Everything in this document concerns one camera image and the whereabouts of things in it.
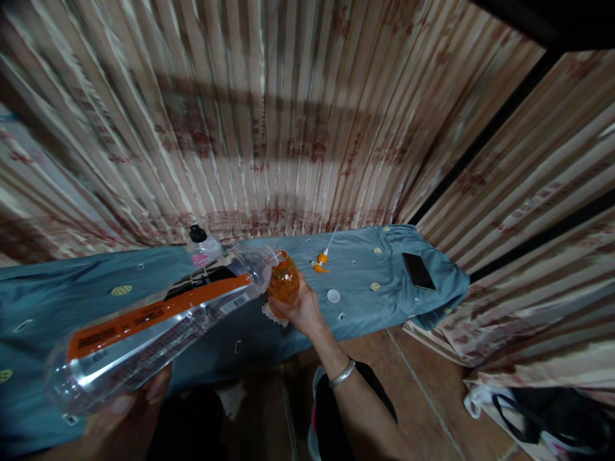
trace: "bottle cap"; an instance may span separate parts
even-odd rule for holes
[[[198,224],[193,224],[190,226],[190,240],[194,243],[204,242],[207,240],[207,234]]]
[[[327,292],[327,299],[331,301],[333,304],[339,302],[340,298],[341,298],[340,292],[337,291],[336,289],[330,289]]]

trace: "hand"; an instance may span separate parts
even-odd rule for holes
[[[82,453],[90,459],[145,459],[171,374],[169,364],[137,391],[119,396],[90,416],[81,440]]]
[[[316,292],[306,282],[306,276],[299,272],[299,294],[292,304],[269,296],[269,304],[284,315],[297,330],[306,335],[310,340],[315,335],[328,331],[329,327],[320,312],[320,304]]]

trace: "small black bottle cap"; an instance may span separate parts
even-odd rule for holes
[[[190,240],[194,243],[204,242],[207,240],[207,234],[198,224],[193,224],[190,226]]]

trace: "orange juice bottle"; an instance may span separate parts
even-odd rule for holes
[[[267,294],[286,304],[292,304],[299,293],[299,270],[295,261],[284,250],[278,250],[279,264],[271,269],[271,281]],[[272,307],[272,312],[278,318],[284,316]]]

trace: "bed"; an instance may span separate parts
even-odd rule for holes
[[[469,277],[423,239],[412,225],[338,232],[326,266],[311,262],[330,234],[250,240],[286,250],[318,293],[338,340],[400,325],[426,330],[464,298]],[[435,291],[413,286],[403,253],[420,255]],[[101,254],[0,270],[0,445],[11,458],[81,435],[83,418],[62,415],[43,393],[42,370],[55,343],[76,327],[121,309],[193,270],[182,247]],[[327,291],[341,299],[333,304]],[[233,378],[278,363],[310,347],[292,326],[263,313],[265,297],[234,311],[174,361],[170,392]]]

